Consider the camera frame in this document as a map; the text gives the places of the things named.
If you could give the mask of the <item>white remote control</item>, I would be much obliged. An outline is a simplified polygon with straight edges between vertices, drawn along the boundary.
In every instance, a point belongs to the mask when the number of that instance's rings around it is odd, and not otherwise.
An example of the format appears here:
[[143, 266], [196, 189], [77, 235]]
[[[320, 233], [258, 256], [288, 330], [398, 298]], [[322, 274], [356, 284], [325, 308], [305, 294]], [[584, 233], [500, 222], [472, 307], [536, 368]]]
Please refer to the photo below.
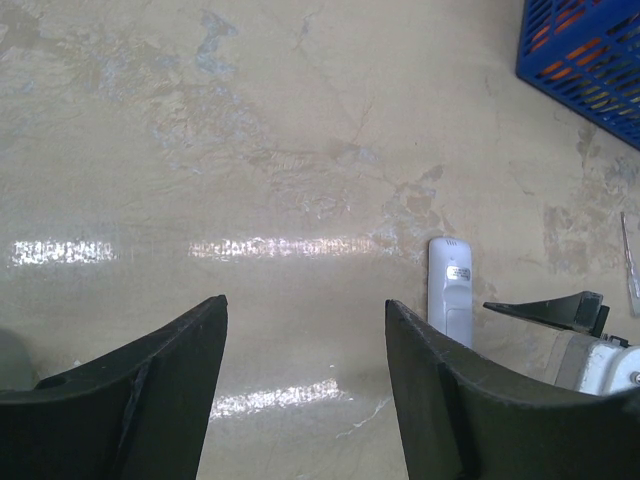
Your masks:
[[427, 321], [467, 348], [473, 342], [473, 281], [470, 245], [436, 237], [428, 244]]

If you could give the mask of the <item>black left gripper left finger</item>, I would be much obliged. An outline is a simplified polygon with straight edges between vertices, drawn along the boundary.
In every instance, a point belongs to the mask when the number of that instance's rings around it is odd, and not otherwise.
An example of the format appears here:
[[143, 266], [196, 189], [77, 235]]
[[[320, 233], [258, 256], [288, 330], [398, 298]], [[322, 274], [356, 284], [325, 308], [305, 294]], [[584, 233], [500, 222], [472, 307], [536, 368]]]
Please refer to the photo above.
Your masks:
[[227, 299], [31, 390], [1, 393], [4, 479], [194, 479], [222, 363]]

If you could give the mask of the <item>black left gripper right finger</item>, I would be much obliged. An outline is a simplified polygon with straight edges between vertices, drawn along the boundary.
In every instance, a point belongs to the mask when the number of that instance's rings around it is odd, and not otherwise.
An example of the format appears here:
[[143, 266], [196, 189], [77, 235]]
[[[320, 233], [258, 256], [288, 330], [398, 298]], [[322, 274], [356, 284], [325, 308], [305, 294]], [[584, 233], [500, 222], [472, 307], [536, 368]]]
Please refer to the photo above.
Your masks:
[[638, 478], [637, 389], [593, 396], [534, 380], [396, 300], [385, 338], [410, 478]]

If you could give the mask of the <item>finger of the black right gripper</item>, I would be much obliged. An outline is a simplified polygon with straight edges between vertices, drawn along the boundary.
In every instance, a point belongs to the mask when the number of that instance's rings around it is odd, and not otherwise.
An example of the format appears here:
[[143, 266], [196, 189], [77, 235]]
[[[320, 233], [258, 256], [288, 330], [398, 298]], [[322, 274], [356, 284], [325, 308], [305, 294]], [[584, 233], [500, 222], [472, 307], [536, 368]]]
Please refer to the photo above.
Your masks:
[[591, 291], [520, 304], [485, 302], [483, 307], [512, 318], [589, 336], [602, 335], [610, 311], [603, 304], [603, 295]]

